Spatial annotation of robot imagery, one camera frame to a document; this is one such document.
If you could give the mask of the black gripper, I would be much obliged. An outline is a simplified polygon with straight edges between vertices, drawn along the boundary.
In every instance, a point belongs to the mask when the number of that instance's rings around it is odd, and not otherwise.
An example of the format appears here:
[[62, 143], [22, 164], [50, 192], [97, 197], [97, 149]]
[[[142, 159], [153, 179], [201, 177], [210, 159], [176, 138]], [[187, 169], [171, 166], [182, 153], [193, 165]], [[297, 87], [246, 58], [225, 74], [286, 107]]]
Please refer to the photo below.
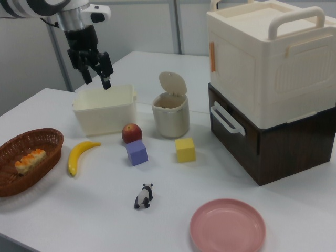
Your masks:
[[65, 32], [69, 44], [68, 55], [74, 69], [82, 74], [85, 84], [92, 82], [88, 66], [100, 76], [104, 90], [111, 88], [110, 76], [114, 73], [107, 52], [97, 49], [98, 37], [93, 25], [84, 29]]

